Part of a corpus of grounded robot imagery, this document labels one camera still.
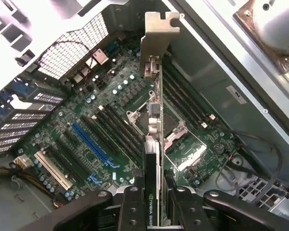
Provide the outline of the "white power connector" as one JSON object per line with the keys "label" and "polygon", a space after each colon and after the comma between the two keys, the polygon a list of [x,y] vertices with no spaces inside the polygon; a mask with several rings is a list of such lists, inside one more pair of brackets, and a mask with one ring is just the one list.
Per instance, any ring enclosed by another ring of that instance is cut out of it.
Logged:
{"label": "white power connector", "polygon": [[34,166],[34,163],[26,154],[16,157],[13,162],[19,165],[23,170]]}

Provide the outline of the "CPU socket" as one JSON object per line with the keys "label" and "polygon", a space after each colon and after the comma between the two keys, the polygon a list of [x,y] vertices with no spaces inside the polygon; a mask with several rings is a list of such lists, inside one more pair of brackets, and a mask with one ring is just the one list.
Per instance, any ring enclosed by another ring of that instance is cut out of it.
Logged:
{"label": "CPU socket", "polygon": [[155,137],[160,140],[160,135],[164,138],[164,150],[168,141],[179,139],[187,134],[185,122],[177,117],[167,104],[163,106],[163,119],[157,115],[152,115],[150,108],[152,104],[144,103],[136,111],[127,111],[129,122],[141,134]]}

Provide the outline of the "perforated slot cover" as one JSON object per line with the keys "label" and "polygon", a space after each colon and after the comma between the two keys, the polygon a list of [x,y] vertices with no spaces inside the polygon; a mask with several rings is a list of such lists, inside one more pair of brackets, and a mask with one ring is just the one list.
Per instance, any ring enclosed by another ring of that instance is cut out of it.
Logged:
{"label": "perforated slot cover", "polygon": [[7,139],[7,138],[12,138],[12,137],[18,137],[18,136],[23,136],[26,133],[28,133],[29,130],[18,130],[18,131],[6,131],[6,132],[0,132],[0,140],[1,139]]}
{"label": "perforated slot cover", "polygon": [[60,96],[50,95],[46,93],[38,93],[34,100],[45,102],[47,104],[60,104],[64,99]]}
{"label": "perforated slot cover", "polygon": [[8,130],[24,130],[27,128],[33,128],[38,124],[38,122],[4,122],[0,124],[0,131]]}
{"label": "perforated slot cover", "polygon": [[42,120],[49,113],[45,112],[31,112],[31,111],[16,111],[12,116],[11,120]]}

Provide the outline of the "open PC case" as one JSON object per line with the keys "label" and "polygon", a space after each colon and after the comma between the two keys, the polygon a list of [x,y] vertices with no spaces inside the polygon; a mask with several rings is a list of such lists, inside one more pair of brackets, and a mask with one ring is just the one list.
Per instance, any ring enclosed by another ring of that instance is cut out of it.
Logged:
{"label": "open PC case", "polygon": [[[200,197],[209,190],[227,193],[283,218],[289,231],[289,71],[279,73],[233,18],[247,1],[0,0],[0,124],[38,122],[23,136],[0,140],[0,231],[19,231],[72,202],[56,208],[17,177],[23,171],[13,162],[22,155],[19,144],[71,96],[75,74],[85,83],[97,66],[108,64],[93,59],[96,49],[105,53],[113,41],[133,39],[141,55],[146,12],[159,12],[162,19],[166,12],[179,13],[171,25],[180,33],[163,56],[162,71],[173,65],[217,115],[222,132],[239,143],[236,154],[199,187],[181,185],[174,176],[177,186]],[[289,55],[289,0],[255,0],[253,9],[260,40]],[[138,73],[144,77],[140,58]],[[47,104],[34,100],[38,93],[64,100]],[[49,114],[11,120],[18,110]],[[147,225],[147,231],[183,231],[167,214],[164,174],[163,186],[162,223]]]}

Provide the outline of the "white expansion slot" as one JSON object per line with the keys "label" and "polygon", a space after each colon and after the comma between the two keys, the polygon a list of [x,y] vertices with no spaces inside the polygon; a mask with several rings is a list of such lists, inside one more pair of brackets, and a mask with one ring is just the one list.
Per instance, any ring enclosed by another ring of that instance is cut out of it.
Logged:
{"label": "white expansion slot", "polygon": [[42,151],[36,152],[34,156],[66,191],[73,186],[73,183],[65,178],[65,174]]}

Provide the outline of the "green motherboard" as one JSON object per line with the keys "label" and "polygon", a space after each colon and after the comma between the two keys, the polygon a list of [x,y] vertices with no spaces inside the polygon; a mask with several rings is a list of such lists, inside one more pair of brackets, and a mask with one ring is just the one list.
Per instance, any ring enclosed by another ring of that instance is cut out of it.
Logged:
{"label": "green motherboard", "polygon": [[[133,185],[133,169],[142,169],[128,157],[125,151],[115,143],[112,137],[95,122],[98,107],[107,104],[129,124],[143,141],[144,134],[138,132],[129,122],[127,111],[136,111],[144,103],[148,103],[154,95],[153,83],[144,80],[138,73],[140,58],[139,42],[128,39],[125,41],[115,40],[105,47],[105,53],[109,62],[104,66],[97,66],[90,78],[82,83],[80,75],[75,74],[74,82],[70,83],[71,96],[49,116],[36,130],[19,144],[18,152],[26,154],[34,163],[34,166],[23,170],[17,177],[26,180],[45,193],[54,207],[74,201],[86,193],[96,189],[113,191],[121,186]],[[199,187],[212,174],[218,171],[222,165],[239,150],[238,140],[232,134],[226,134],[220,129],[220,121],[208,124],[208,128],[200,129],[190,124],[183,117],[179,109],[169,100],[164,90],[164,105],[167,104],[174,114],[185,122],[187,134],[197,138],[207,145],[204,154],[192,166],[178,172],[166,164],[164,168],[172,169],[175,178],[181,185],[193,188]],[[101,131],[113,145],[116,146],[116,154],[112,154],[101,144],[98,137],[80,120],[86,116],[91,123]],[[71,125],[76,122],[88,133],[90,138],[110,157],[113,163],[120,165],[119,168],[106,166],[97,155],[75,133]],[[224,145],[224,153],[216,154],[213,146],[216,143]],[[74,161],[83,171],[84,182],[77,182],[69,172],[48,151],[52,145],[57,151]],[[65,174],[73,186],[66,191],[56,179],[39,162],[34,154],[42,151],[56,166]]]}

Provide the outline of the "black RAM slot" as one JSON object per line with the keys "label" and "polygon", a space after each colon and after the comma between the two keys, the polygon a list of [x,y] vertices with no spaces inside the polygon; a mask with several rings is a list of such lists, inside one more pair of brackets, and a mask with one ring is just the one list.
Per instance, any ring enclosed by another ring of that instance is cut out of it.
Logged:
{"label": "black RAM slot", "polygon": [[199,107],[205,116],[206,122],[208,124],[217,120],[217,115],[212,111],[212,109],[204,102],[203,98],[198,94],[198,92],[191,86],[191,84],[176,70],[173,65],[167,65],[164,71],[171,76],[187,93],[193,102]]}
{"label": "black RAM slot", "polygon": [[137,165],[142,164],[142,152],[129,140],[119,126],[115,124],[112,118],[105,113],[105,106],[99,106],[96,113],[95,122],[99,124],[107,134],[113,138],[116,144],[122,148],[130,159]]}
{"label": "black RAM slot", "polygon": [[120,127],[129,140],[140,150],[140,152],[142,152],[142,139],[139,137],[138,133],[134,131],[134,129],[127,124],[124,119],[122,119],[108,104],[105,106],[105,113],[112,118],[115,124]]}
{"label": "black RAM slot", "polygon": [[169,100],[179,109],[183,117],[187,119],[190,124],[200,129],[208,128],[208,123],[199,107],[187,96],[184,89],[165,71],[163,72],[163,84]]}

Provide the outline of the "black expansion slot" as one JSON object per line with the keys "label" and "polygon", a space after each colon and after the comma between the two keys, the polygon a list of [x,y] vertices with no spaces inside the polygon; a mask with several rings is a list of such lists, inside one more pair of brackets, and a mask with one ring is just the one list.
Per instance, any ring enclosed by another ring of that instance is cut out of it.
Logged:
{"label": "black expansion slot", "polygon": [[116,154],[116,146],[113,145],[110,141],[107,140],[106,136],[101,132],[99,131],[94,125],[93,123],[91,123],[89,121],[89,119],[82,115],[80,117],[80,120],[89,128],[89,130],[92,132],[92,134],[96,135],[98,137],[98,139],[100,140],[99,142],[101,144],[103,144],[105,147],[107,147],[107,150],[112,153],[112,154]]}
{"label": "black expansion slot", "polygon": [[80,169],[77,163],[69,160],[65,155],[62,155],[62,153],[57,151],[52,145],[50,145],[47,149],[77,182],[84,182],[83,171]]}

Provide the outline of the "silver rear port block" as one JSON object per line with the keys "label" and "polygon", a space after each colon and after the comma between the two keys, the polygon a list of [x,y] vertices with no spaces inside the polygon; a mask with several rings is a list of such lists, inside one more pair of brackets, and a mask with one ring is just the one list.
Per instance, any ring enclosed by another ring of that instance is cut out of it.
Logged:
{"label": "silver rear port block", "polygon": [[92,57],[100,65],[105,64],[109,60],[107,55],[101,49],[96,49],[93,52]]}

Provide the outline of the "blue expansion slot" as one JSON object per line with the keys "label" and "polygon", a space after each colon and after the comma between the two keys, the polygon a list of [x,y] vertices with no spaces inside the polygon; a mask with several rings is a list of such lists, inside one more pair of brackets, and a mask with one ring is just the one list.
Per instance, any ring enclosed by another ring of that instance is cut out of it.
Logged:
{"label": "blue expansion slot", "polygon": [[82,141],[99,157],[99,159],[106,165],[112,168],[119,168],[120,165],[113,163],[112,159],[96,144],[79,124],[74,122],[71,125],[75,133],[82,139]]}

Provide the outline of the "metal socket cover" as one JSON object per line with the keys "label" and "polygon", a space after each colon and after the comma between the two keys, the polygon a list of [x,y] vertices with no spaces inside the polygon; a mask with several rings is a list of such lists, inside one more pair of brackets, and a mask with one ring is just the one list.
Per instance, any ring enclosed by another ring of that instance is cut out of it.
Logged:
{"label": "metal socket cover", "polygon": [[176,171],[182,172],[192,166],[205,153],[207,145],[200,142],[190,134],[185,134],[179,139],[168,141],[166,149],[166,164]]}

